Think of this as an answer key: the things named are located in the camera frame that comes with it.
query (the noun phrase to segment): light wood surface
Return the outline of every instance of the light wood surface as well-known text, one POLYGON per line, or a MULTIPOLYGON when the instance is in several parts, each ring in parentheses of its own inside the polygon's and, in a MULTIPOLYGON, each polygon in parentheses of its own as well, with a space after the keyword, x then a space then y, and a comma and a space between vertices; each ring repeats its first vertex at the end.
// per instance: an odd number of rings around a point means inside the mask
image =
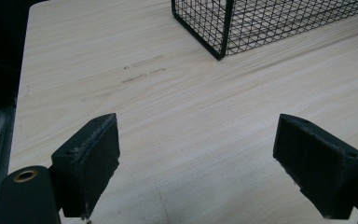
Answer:
POLYGON ((323 219, 272 148, 281 113, 358 148, 358 16, 218 62, 170 7, 32 7, 9 171, 50 166, 85 123, 116 112, 121 164, 92 223, 357 223, 356 209, 323 219))

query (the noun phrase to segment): wood grain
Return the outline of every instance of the wood grain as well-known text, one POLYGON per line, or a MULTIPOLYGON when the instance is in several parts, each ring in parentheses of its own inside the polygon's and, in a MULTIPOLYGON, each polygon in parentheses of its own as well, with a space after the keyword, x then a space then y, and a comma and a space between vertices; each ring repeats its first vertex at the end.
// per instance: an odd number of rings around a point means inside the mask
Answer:
POLYGON ((112 112, 121 164, 93 223, 357 223, 324 220, 272 147, 287 113, 358 148, 358 16, 218 62, 169 1, 33 6, 9 171, 112 112))

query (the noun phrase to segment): wire mesh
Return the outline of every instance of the wire mesh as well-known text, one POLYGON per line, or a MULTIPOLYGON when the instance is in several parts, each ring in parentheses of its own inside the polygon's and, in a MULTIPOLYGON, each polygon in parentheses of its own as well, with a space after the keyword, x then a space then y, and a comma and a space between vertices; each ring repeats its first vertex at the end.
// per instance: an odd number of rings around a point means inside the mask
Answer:
POLYGON ((358 0, 172 0, 172 13, 221 59, 358 14, 358 0))

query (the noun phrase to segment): metal wire grid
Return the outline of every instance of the metal wire grid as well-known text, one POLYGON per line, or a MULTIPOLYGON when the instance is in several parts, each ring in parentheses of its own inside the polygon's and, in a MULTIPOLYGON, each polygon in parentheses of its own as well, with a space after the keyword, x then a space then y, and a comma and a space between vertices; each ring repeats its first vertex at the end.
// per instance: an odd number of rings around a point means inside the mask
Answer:
POLYGON ((358 0, 172 0, 172 13, 221 59, 358 14, 358 0))
POLYGON ((356 0, 237 0, 226 54, 253 49, 355 14, 356 0))

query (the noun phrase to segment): black wire basket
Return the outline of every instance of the black wire basket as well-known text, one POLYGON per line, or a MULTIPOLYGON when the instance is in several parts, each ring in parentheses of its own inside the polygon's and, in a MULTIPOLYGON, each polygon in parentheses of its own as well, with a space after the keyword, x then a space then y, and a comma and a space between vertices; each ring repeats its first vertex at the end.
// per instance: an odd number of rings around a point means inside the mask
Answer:
POLYGON ((358 14, 358 0, 172 0, 172 14, 220 60, 358 14))

